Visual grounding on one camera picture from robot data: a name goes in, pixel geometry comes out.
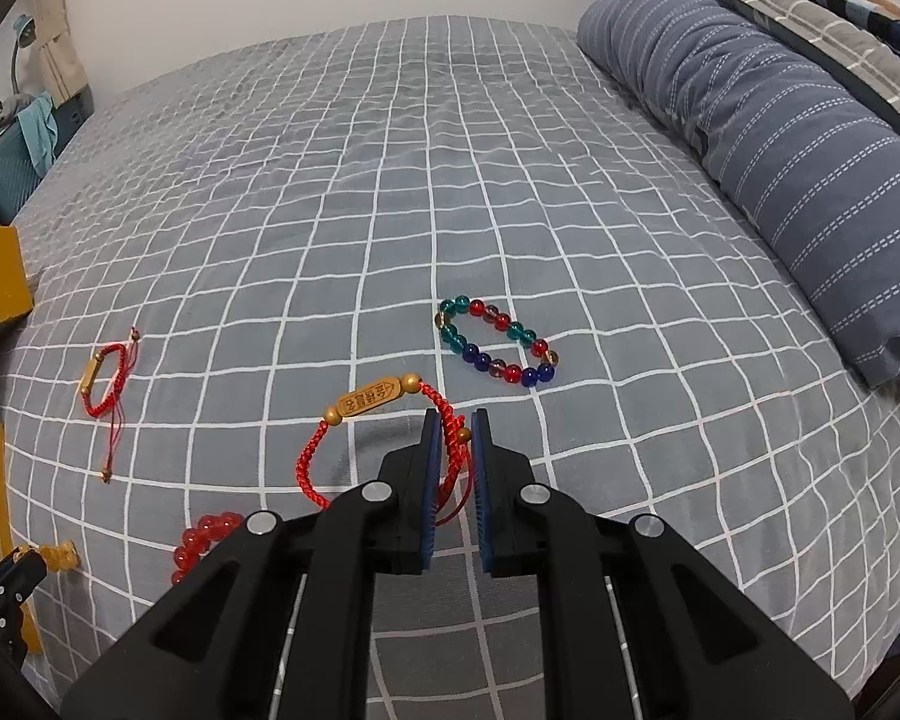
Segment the grey checked bed sheet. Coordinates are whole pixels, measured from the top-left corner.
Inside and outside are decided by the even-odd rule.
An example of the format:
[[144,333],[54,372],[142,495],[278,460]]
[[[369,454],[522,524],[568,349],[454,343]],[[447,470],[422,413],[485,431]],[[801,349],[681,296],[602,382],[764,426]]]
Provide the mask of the grey checked bed sheet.
[[422,18],[217,55],[102,109],[16,218],[20,541],[69,539],[58,699],[209,514],[310,509],[347,390],[416,372],[587,511],[661,515],[848,692],[900,631],[900,385],[560,29]]

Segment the teal suitcase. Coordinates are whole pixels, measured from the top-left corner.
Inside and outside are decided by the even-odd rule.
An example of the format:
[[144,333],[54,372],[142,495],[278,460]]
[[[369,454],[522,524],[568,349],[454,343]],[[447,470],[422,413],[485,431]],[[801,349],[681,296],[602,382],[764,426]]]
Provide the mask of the teal suitcase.
[[18,121],[0,132],[0,223],[11,224],[43,181],[48,167],[37,169]]

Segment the light blue cloth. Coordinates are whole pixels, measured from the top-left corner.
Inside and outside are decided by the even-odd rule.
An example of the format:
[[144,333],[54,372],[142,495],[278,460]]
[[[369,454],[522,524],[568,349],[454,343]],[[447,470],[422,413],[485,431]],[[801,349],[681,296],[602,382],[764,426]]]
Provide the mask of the light blue cloth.
[[50,94],[43,91],[16,114],[30,164],[38,177],[45,177],[56,160],[59,130],[55,106]]

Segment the blue striped rolled duvet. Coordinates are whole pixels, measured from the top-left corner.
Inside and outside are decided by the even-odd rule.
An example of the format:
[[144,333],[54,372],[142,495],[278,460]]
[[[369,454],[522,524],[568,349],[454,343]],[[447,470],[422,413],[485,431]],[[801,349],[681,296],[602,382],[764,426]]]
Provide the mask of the blue striped rolled duvet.
[[900,379],[900,136],[718,0],[598,0],[583,52],[678,133],[871,387]]

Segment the beige curtain left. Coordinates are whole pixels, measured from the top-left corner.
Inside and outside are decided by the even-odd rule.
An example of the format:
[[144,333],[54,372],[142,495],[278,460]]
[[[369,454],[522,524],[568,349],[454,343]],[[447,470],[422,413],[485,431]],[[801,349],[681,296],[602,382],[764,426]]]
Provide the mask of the beige curtain left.
[[63,106],[88,84],[69,29],[66,0],[29,0],[37,28],[40,75],[53,103]]

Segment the blue desk lamp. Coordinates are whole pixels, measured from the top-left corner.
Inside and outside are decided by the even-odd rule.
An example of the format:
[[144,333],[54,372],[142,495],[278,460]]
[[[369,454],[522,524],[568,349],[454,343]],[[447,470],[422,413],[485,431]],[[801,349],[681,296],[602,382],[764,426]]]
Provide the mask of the blue desk lamp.
[[30,15],[19,15],[13,23],[14,28],[14,44],[13,55],[11,55],[11,88],[14,94],[20,93],[19,68],[20,53],[23,49],[28,49],[37,39],[37,27],[35,20]]

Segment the grey checked pillow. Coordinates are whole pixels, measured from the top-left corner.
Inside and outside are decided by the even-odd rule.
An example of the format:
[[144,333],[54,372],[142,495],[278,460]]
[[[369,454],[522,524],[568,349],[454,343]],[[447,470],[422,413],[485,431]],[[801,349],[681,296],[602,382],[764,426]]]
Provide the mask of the grey checked pillow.
[[900,135],[900,58],[878,37],[811,0],[720,0],[820,64]]

